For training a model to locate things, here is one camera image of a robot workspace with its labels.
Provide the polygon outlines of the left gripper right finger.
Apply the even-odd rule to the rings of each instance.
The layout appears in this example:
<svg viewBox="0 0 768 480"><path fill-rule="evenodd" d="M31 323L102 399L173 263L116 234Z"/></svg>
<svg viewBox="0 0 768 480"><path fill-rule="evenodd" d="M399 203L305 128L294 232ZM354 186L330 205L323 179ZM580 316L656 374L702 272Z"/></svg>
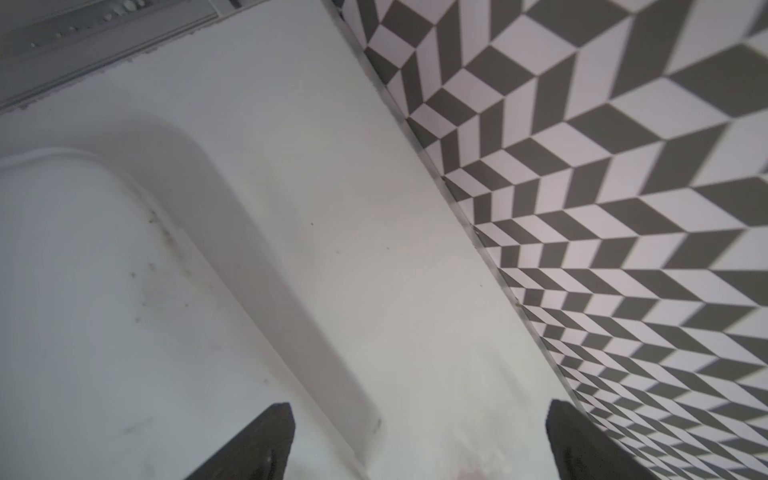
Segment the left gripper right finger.
<svg viewBox="0 0 768 480"><path fill-rule="evenodd" d="M656 479L569 402L551 401L545 428L560 479Z"/></svg>

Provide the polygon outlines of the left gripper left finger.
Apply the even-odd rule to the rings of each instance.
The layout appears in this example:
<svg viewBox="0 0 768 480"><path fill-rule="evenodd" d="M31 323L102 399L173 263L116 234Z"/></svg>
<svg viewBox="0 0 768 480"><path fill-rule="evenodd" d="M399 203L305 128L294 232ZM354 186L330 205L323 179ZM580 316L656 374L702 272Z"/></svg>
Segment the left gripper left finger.
<svg viewBox="0 0 768 480"><path fill-rule="evenodd" d="M187 480L280 480L284 477L296 424L291 405L266 408Z"/></svg>

